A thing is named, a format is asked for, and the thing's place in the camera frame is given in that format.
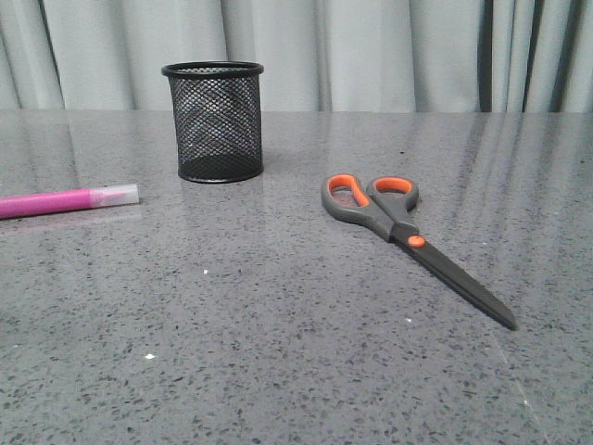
scissors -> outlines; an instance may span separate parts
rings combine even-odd
[[[354,206],[339,200],[344,192],[351,194]],[[331,176],[322,185],[322,204],[338,221],[362,225],[384,241],[397,244],[477,309],[509,329],[517,329],[509,308],[420,235],[410,216],[418,197],[414,182],[396,176],[370,181],[366,193],[351,174]]]

curtain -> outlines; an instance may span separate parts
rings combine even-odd
[[[593,110],[593,0],[0,0],[0,108],[170,109],[264,65],[268,111]]]

mesh cup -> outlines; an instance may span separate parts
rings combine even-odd
[[[263,171],[259,75],[250,62],[168,65],[179,176],[231,183]]]

granite surface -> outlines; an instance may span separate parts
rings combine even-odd
[[[593,115],[264,113],[265,171],[181,180],[172,116],[0,111],[2,444],[593,443]],[[423,234],[512,332],[322,178],[416,181]]]

pink highlighter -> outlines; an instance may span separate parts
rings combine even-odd
[[[139,202],[136,184],[0,197],[0,219]]]

